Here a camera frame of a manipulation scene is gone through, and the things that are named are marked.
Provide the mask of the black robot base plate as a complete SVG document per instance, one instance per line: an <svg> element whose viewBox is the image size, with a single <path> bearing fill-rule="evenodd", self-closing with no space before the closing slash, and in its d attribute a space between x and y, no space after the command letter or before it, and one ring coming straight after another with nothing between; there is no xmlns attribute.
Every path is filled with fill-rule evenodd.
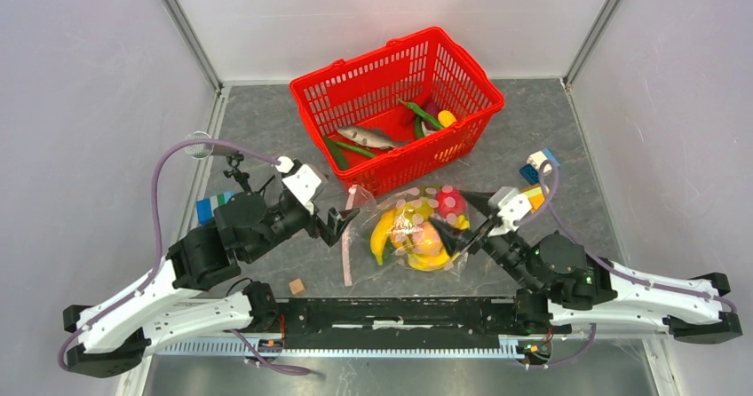
<svg viewBox="0 0 753 396"><path fill-rule="evenodd" d="M524 321L509 298L290 298L242 327L281 333L286 349L487 349L501 335L546 336L566 326Z"/></svg>

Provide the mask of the orange yellow toy mango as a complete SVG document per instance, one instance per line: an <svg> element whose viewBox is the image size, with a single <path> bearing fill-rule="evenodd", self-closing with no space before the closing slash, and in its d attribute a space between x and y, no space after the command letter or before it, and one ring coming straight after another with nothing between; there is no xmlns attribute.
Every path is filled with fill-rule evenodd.
<svg viewBox="0 0 753 396"><path fill-rule="evenodd" d="M412 250L417 255L436 257L444 249L438 232L428 221L418 225L409 239L412 243Z"/></svg>

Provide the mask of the yellow toy banana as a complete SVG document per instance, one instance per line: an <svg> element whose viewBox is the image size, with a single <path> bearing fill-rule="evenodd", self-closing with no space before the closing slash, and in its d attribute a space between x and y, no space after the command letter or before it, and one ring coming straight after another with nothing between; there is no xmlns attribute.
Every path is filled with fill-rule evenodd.
<svg viewBox="0 0 753 396"><path fill-rule="evenodd" d="M395 251L392 243L395 215L395 209L383 213L371 232L369 248L378 265L383 265L384 260Z"/></svg>

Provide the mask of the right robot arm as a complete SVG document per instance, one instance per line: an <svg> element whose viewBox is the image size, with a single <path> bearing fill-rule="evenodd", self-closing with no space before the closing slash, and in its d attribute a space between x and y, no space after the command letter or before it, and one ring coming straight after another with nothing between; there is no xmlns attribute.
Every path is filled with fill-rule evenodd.
<svg viewBox="0 0 753 396"><path fill-rule="evenodd" d="M518 230L534 210L518 189L460 195L485 216L477 229L428 221L447 249L482 250L518 283L512 319L526 333L607 325L667 333L696 345L717 345L743 334L739 315L724 298L730 285L722 273L689 280L642 273L593 256L560 232L530 244Z"/></svg>

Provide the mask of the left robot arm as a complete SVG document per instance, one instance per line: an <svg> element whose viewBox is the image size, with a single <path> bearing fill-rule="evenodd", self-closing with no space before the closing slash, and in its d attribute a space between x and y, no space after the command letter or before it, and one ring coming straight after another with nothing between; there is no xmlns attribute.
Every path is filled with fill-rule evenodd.
<svg viewBox="0 0 753 396"><path fill-rule="evenodd" d="M360 209L330 209L321 219L315 205L290 190L268 205L258 192L241 192L218 206L212 219L158 253L157 265L118 295L63 312L68 340L59 350L67 372L97 378L120 375L177 341L208 331L265 332L280 320L271 287L251 281L244 289L206 305L175 304L240 276L251 264L304 231L333 246Z"/></svg>

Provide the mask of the clear zip top bag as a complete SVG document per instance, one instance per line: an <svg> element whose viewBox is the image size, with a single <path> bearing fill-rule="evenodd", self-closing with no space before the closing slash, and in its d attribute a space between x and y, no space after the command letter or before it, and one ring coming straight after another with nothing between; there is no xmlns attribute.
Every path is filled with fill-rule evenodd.
<svg viewBox="0 0 753 396"><path fill-rule="evenodd" d="M413 186L392 194L381 202L378 202L372 193L362 186L352 185L347 189L345 207L347 209L360 208L361 212L346 228L341 240L345 286L351 287L353 285L353 260L361 253L369 255L377 266L396 264L421 273L451 272L455 275L461 274L467 263L468 256L466 254L455 254L451 257L444 248L436 257L417 255L413 252L412 243L409 239L417 226L424 221L429 222L429 218L437 218L461 230L470 228L471 221L467 202L465 213L459 216L450 214L443 218L436 211L438 203L434 196L443 186L445 185ZM384 260L383 265L378 265L371 254L369 239L381 215L392 209L396 210L392 230L392 243L395 246L395 251Z"/></svg>

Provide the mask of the red toy apple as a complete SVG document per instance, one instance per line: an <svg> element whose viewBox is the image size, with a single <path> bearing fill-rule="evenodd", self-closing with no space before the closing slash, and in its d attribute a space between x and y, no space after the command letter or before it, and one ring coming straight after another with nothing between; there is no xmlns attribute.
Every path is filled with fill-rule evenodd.
<svg viewBox="0 0 753 396"><path fill-rule="evenodd" d="M436 211L443 218L446 218L450 214L459 216L465 213L465 199L461 196L460 192L454 186L443 186L436 193L434 199L438 203Z"/></svg>

